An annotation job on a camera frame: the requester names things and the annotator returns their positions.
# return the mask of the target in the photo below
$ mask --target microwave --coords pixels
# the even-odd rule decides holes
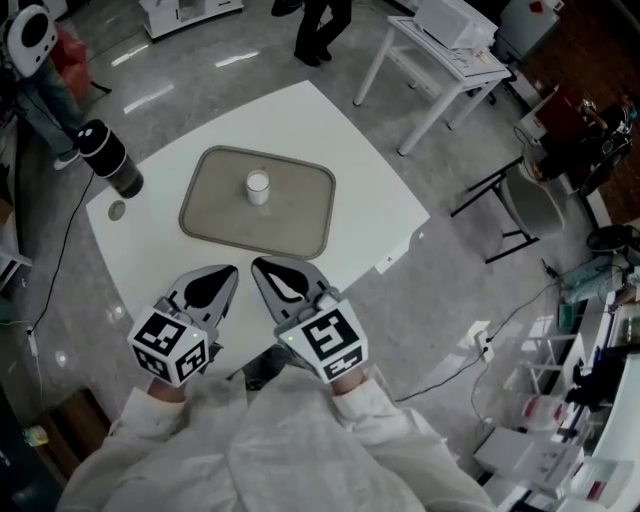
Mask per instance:
[[[422,0],[413,21],[450,50],[484,50],[493,44],[498,30],[463,0]]]

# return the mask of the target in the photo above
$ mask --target power outlet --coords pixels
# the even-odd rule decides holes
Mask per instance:
[[[491,343],[487,343],[487,339],[489,338],[487,331],[480,331],[479,333],[476,333],[473,338],[475,339],[476,346],[480,350],[480,353],[482,353],[482,360],[485,363],[490,362],[496,354],[493,351]]]

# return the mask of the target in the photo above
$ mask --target gray floor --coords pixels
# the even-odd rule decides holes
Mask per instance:
[[[407,87],[392,63],[385,62],[363,106],[352,104],[383,38],[385,13],[394,13],[394,8],[382,0],[357,3],[353,23],[330,48],[333,61],[319,69],[292,57],[301,12],[276,19],[269,10],[270,2],[247,0],[240,14],[151,44],[141,30],[135,0],[93,0],[65,26],[90,45],[94,80],[114,90],[104,97],[92,92],[84,106],[90,118],[110,125],[131,157],[141,161],[239,105],[311,80],[371,141],[431,214],[421,229],[424,236],[413,240],[408,255],[382,276],[370,271],[347,292],[368,332],[371,361],[381,367],[395,396],[406,396],[473,360],[476,352],[459,341],[475,321],[490,320],[490,330],[495,329],[549,282],[541,257],[564,270],[585,260],[588,222],[581,207],[569,201],[562,235],[485,265],[487,256],[513,243],[502,242],[501,230],[515,226],[498,200],[487,195],[455,219],[449,212],[466,186],[521,151],[511,128],[521,113],[512,98],[498,90],[495,106],[483,102],[455,132],[442,121],[436,123],[408,156],[400,157],[396,148],[428,108],[428,101]],[[259,54],[215,66],[251,52]],[[130,110],[136,102],[139,106]],[[34,267],[21,274],[26,287],[19,275],[12,288],[23,317],[32,320],[44,305],[69,216],[90,177],[84,163],[56,173],[51,160],[43,143],[34,138],[22,164],[24,252],[34,259]],[[94,180],[87,198],[104,187],[104,182]],[[496,359],[484,375],[479,363],[446,386],[410,401],[449,438],[470,471],[474,469],[470,455],[485,433],[478,428],[470,404],[474,383],[482,377],[475,396],[478,412],[491,416],[494,423],[513,422],[519,393],[529,390],[519,361],[538,357],[522,345],[521,338],[532,326],[540,330],[553,324],[556,302],[556,291],[550,289],[515,316],[496,338]],[[49,310],[36,333],[43,404],[54,404],[77,387],[88,386],[109,417],[115,418],[131,387],[147,380],[134,366],[124,341],[130,327],[131,319],[123,311],[82,208],[70,231]],[[2,337],[2,380],[18,415],[28,420],[41,407],[34,360],[23,328],[5,328]],[[56,362],[56,351],[67,355],[66,366]]]

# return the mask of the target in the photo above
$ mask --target black pants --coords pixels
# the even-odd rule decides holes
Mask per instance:
[[[318,30],[327,5],[331,7],[333,18]],[[326,48],[351,23],[351,0],[306,0],[304,9],[296,40],[296,50],[301,53],[313,53],[316,48]]]

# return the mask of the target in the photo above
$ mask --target hand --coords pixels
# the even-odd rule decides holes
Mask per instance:
[[[360,384],[367,380],[367,376],[364,374],[360,367],[345,373],[342,377],[338,377],[331,382],[331,389],[333,389],[334,396],[346,395],[349,391],[354,390]]]
[[[147,394],[163,402],[179,404],[186,400],[186,396],[184,394],[185,387],[186,384],[183,384],[179,388],[174,388],[160,379],[153,379]]]

